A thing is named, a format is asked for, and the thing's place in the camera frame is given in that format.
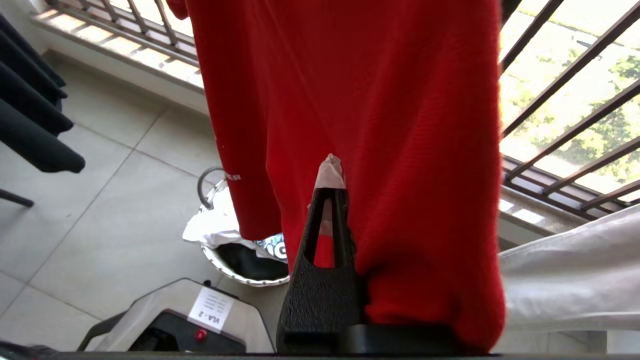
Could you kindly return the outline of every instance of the red fabric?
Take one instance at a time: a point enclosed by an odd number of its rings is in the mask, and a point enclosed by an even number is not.
[[[370,319],[449,324],[489,350],[504,319],[498,2],[168,3],[193,21],[243,236],[282,226],[295,256],[318,166],[332,153]]]

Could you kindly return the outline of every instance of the label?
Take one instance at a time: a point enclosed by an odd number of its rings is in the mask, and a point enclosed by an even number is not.
[[[203,287],[193,303],[187,321],[219,334],[233,305],[232,297]]]

